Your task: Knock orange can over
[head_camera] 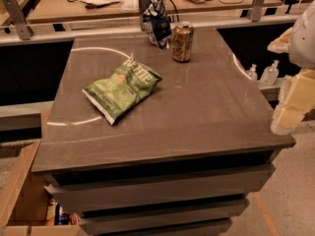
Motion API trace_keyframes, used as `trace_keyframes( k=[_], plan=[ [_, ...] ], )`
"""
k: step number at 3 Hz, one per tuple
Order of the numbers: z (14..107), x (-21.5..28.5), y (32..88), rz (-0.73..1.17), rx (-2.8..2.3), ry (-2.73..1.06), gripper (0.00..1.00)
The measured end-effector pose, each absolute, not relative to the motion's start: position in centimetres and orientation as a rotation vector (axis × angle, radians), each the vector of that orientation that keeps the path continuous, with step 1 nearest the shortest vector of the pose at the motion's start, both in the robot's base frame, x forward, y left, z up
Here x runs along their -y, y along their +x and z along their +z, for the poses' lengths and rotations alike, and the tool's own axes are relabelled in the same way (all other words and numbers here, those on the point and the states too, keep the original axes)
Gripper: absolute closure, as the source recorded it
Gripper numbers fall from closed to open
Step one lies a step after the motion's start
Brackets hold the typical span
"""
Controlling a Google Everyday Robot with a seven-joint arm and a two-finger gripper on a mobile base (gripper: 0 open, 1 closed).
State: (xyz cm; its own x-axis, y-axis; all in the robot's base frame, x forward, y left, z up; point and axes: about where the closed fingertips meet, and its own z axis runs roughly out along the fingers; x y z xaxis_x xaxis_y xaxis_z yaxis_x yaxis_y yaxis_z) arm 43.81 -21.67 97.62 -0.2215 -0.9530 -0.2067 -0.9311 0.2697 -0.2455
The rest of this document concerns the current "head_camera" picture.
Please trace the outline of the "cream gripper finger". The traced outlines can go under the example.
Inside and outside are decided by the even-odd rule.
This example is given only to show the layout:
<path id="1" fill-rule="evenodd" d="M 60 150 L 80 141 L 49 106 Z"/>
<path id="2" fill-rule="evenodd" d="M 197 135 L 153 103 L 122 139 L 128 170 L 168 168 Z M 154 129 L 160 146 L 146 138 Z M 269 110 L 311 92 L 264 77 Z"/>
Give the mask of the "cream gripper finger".
<path id="1" fill-rule="evenodd" d="M 315 71 L 303 69 L 294 77 L 285 76 L 279 93 L 279 104 L 272 117 L 271 131 L 287 135 L 315 107 Z"/>
<path id="2" fill-rule="evenodd" d="M 267 49 L 274 53 L 288 53 L 292 28 L 287 29 L 278 38 L 271 41 Z"/>

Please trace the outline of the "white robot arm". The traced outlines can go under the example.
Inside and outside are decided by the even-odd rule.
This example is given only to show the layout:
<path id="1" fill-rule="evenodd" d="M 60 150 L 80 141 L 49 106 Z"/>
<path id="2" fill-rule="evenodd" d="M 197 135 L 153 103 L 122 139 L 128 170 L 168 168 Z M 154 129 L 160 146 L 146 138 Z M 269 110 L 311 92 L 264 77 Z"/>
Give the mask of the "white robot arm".
<path id="1" fill-rule="evenodd" d="M 279 104 L 272 117 L 272 132 L 287 135 L 315 107 L 315 1 L 267 49 L 287 53 L 289 61 L 301 68 L 294 77 L 283 79 Z"/>

